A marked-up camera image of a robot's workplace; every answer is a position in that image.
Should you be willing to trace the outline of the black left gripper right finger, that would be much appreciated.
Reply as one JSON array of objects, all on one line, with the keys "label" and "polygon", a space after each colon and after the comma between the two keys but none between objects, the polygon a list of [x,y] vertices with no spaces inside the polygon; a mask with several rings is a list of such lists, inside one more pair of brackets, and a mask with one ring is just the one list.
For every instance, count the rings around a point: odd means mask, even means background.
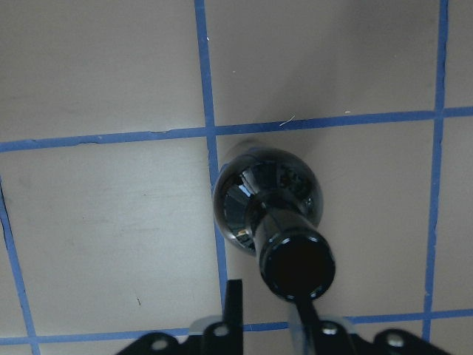
[{"label": "black left gripper right finger", "polygon": [[295,327],[295,350],[297,354],[324,354],[321,320],[311,299],[296,301],[299,323]]}]

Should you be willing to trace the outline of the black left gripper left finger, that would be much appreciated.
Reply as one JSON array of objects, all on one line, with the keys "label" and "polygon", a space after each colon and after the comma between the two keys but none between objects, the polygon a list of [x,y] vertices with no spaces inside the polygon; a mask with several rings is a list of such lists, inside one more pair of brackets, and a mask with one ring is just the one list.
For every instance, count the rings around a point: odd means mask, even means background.
[{"label": "black left gripper left finger", "polygon": [[227,332],[223,336],[226,354],[243,354],[243,296],[242,281],[229,280],[225,289],[222,323]]}]

